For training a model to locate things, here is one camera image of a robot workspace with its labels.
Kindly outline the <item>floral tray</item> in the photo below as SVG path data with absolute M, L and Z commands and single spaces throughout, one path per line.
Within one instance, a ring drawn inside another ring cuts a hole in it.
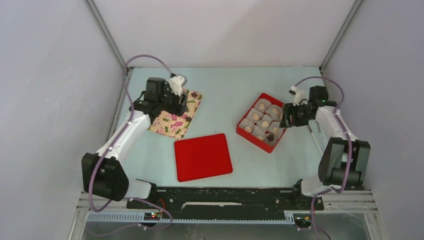
M 204 98 L 203 94 L 198 91 L 188 90 L 187 93 L 187 110 L 182 116 L 162 111 L 148 128 L 149 131 L 159 135 L 170 137 L 175 140 L 181 140 L 187 135 L 187 131 L 193 121 L 198 108 Z

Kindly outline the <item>dark chocolate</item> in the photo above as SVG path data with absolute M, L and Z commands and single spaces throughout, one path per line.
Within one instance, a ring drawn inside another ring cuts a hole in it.
M 273 142 L 274 140 L 275 140 L 275 137 L 274 137 L 274 135 L 273 134 L 268 134 L 267 136 L 266 136 L 266 140 L 268 141 L 268 142 Z

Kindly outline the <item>metal tongs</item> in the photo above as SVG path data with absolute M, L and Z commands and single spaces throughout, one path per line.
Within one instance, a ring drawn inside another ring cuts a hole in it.
M 310 120 L 307 127 L 318 153 L 323 156 L 325 148 L 320 136 L 321 131 L 318 123 L 315 120 Z

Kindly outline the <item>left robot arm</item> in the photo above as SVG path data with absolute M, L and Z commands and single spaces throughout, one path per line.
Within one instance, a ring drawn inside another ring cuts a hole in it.
M 188 93 L 183 90 L 186 78 L 171 74 L 168 80 L 150 77 L 140 96 L 130 101 L 129 112 L 112 137 L 96 153 L 86 153 L 81 159 L 83 189 L 86 193 L 119 202 L 138 198 L 145 208 L 153 208 L 158 194 L 153 183 L 130 179 L 123 161 L 130 150 L 162 112 L 182 116 L 188 109 Z

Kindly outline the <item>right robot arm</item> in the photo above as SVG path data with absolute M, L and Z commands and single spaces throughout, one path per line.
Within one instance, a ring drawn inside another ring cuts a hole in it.
M 294 100 L 284 104 L 280 127 L 303 127 L 315 121 L 327 140 L 317 174 L 300 181 L 300 190 L 290 196 L 291 204 L 304 209 L 311 197 L 362 186 L 371 152 L 369 142 L 351 132 L 324 86 L 313 86 L 308 93 L 292 86 L 289 93 Z

